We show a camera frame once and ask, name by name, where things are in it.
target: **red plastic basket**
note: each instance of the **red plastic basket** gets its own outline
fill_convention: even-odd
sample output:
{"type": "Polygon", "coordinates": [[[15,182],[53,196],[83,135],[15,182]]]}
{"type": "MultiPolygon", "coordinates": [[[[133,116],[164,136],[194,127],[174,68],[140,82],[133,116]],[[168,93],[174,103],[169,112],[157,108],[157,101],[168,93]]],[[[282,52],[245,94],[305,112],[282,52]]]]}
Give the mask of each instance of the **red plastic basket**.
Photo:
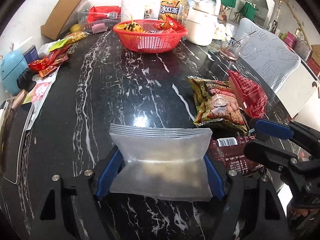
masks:
{"type": "MultiPolygon", "coordinates": [[[[177,31],[176,33],[137,33],[118,30],[116,27],[120,24],[127,24],[131,21],[122,22],[113,27],[113,31],[118,34],[123,46],[127,49],[140,53],[161,53],[172,50],[181,38],[188,34],[186,28],[177,31]]],[[[146,31],[157,31],[153,27],[154,24],[162,23],[158,20],[135,20],[146,31]]]]}

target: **barcode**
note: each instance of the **barcode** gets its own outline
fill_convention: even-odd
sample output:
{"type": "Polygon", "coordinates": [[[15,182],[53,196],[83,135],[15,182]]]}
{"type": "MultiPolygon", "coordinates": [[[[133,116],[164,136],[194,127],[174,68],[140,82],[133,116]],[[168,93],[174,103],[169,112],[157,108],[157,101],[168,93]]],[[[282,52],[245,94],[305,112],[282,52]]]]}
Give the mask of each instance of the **barcode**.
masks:
{"type": "Polygon", "coordinates": [[[118,16],[118,13],[116,13],[116,12],[111,12],[111,13],[107,14],[108,18],[116,18],[117,16],[118,16]]]}
{"type": "Polygon", "coordinates": [[[217,141],[218,141],[219,147],[238,145],[237,140],[234,137],[221,138],[221,139],[217,139],[217,141]]]}

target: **blue gripper pad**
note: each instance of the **blue gripper pad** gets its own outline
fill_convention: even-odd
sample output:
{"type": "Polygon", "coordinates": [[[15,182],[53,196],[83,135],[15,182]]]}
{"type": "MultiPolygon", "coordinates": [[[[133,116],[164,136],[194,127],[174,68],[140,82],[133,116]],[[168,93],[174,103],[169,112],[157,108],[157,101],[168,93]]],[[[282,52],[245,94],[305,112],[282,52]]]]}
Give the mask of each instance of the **blue gripper pad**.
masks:
{"type": "Polygon", "coordinates": [[[293,138],[293,132],[291,131],[289,126],[270,122],[264,119],[259,119],[256,121],[255,130],[282,140],[293,138]]]}
{"type": "Polygon", "coordinates": [[[204,155],[204,162],[207,167],[208,182],[212,195],[216,196],[219,200],[222,200],[225,196],[223,190],[223,181],[218,171],[215,169],[214,165],[206,154],[204,155]]]}
{"type": "Polygon", "coordinates": [[[122,160],[123,156],[121,152],[119,150],[116,150],[116,152],[108,162],[108,165],[105,167],[98,179],[98,189],[96,192],[96,196],[99,200],[101,200],[102,197],[108,195],[112,181],[118,173],[122,160]]]}

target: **glass cup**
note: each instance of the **glass cup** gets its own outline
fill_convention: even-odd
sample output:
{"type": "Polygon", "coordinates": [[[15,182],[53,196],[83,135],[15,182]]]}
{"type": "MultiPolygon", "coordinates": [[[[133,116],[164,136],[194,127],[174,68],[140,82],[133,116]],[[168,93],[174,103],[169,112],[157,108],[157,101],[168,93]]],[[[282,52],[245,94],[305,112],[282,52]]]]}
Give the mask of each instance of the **glass cup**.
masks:
{"type": "Polygon", "coordinates": [[[220,53],[229,59],[237,60],[249,41],[249,35],[227,23],[226,36],[222,41],[220,53]]]}

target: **yellow fruit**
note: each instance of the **yellow fruit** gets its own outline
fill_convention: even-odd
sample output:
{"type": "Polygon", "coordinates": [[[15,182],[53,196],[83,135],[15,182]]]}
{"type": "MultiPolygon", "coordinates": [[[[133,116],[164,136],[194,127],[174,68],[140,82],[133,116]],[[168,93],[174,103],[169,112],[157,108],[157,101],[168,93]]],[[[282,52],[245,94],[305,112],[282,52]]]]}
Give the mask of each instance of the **yellow fruit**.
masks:
{"type": "Polygon", "coordinates": [[[70,32],[71,33],[75,33],[75,32],[79,32],[81,31],[81,26],[79,23],[73,25],[71,28],[70,28],[70,32]]]}

